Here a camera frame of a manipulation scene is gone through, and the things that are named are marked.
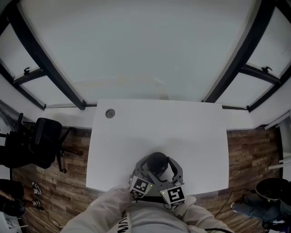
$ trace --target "black office chair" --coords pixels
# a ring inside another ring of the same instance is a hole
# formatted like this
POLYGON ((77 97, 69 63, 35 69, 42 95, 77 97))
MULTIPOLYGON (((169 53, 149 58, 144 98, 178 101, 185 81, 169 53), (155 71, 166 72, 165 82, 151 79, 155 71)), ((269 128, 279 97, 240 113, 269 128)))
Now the black office chair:
POLYGON ((7 134, 5 147, 0 149, 2 164, 9 168, 21 167, 30 163, 47 169, 57 158, 60 172, 66 173, 62 168, 61 156, 64 151, 82 155, 62 147, 62 144, 71 130, 70 127, 60 137, 62 125, 54 120, 39 118, 31 129, 22 124, 23 113, 20 114, 15 131, 7 134))

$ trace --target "hand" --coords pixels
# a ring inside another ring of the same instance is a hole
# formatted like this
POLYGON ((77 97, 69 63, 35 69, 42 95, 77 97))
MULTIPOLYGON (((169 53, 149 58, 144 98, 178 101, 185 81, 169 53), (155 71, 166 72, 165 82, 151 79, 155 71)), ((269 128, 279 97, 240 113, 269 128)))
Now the hand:
POLYGON ((15 201, 14 198, 11 196, 11 194, 7 194, 5 197, 6 197, 8 200, 15 201))

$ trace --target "wooden floor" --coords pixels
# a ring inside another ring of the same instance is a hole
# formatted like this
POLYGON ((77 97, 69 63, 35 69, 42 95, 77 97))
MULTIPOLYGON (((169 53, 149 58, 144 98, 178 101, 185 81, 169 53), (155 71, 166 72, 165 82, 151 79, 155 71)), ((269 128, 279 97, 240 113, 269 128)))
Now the wooden floor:
MULTIPOLYGON (((51 222, 56 221, 64 226, 101 195, 100 192, 85 187, 90 135, 90 130, 76 130, 65 140, 67 148, 83 152, 81 157, 66 153, 64 157, 65 168, 68 169, 66 174, 58 171, 56 162, 46 170, 35 165, 13 170, 14 180, 21 181, 29 187, 32 181, 37 181, 43 191, 43 195, 37 198, 46 212, 28 208, 22 217, 24 223, 29 225, 26 232, 59 232, 60 230, 51 222)), ((264 178, 279 177, 278 170, 267 170, 269 165, 276 164, 279 160, 274 129, 265 131, 258 128, 228 132, 227 137, 230 163, 229 189, 196 196, 197 204, 214 215, 226 203, 231 191, 253 189, 264 178)), ((240 201, 242 195, 247 193, 246 190, 233 192, 229 202, 216 218, 225 222, 236 233, 263 232, 259 222, 233 213, 230 209, 233 201, 240 201)))

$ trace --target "white wall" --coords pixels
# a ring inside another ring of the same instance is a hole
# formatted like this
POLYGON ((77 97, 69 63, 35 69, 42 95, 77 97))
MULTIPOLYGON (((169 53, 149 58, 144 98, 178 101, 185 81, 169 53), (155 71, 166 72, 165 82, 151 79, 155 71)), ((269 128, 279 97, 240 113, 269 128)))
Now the white wall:
MULTIPOLYGON (((201 101, 249 25, 255 3, 23 0, 18 6, 85 101, 159 99, 164 93, 170 100, 201 101)), ((0 59, 11 72, 17 76, 26 66, 34 68, 10 27, 3 36, 0 59)))
POLYGON ((216 103, 246 107, 272 86, 271 83, 250 75, 238 73, 216 103))
MULTIPOLYGON (((92 128, 96 107, 87 107, 81 111, 76 107, 46 108, 42 117, 60 122, 63 126, 92 128)), ((253 129, 253 123, 248 111, 224 109, 226 129, 253 129)))
POLYGON ((291 61, 291 24, 282 12, 275 8, 269 25, 248 63, 257 67, 269 66, 277 77, 291 61))
MULTIPOLYGON (((287 118, 285 121, 279 124, 282 147, 283 147, 283 159, 289 159, 291 155, 291 119, 287 118)), ((291 166, 283 167, 283 179, 291 181, 291 166)))
POLYGON ((268 100, 251 112, 254 127, 268 124, 291 109, 291 78, 268 100))
POLYGON ((36 121, 43 111, 23 97, 6 79, 0 75, 0 99, 11 108, 32 121, 36 121))
MULTIPOLYGON (((9 133, 10 129, 9 127, 4 123, 2 118, 0 118, 0 133, 9 133)), ((0 137, 0 146, 4 146, 5 138, 0 137)), ((3 165, 0 165, 0 179, 10 179, 10 171, 9 168, 4 167, 3 165)))
POLYGON ((48 76, 31 80, 21 84, 20 86, 25 90, 28 90, 47 106, 59 103, 72 103, 72 101, 70 101, 68 97, 66 97, 64 93, 58 89, 58 87, 48 78, 48 76))

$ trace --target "sleeve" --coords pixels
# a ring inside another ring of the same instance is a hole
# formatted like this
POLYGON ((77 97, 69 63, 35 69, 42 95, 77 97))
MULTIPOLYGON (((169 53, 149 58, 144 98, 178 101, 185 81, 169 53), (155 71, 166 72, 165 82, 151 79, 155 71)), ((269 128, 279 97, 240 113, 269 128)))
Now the sleeve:
POLYGON ((174 209, 175 215, 183 222, 201 229, 220 228, 230 232, 226 224, 216 220, 214 216, 205 208, 195 205, 195 197, 187 197, 186 202, 174 209))
POLYGON ((114 187, 97 198, 81 214, 70 220, 62 233, 105 233, 122 217, 133 201, 129 184, 114 187))

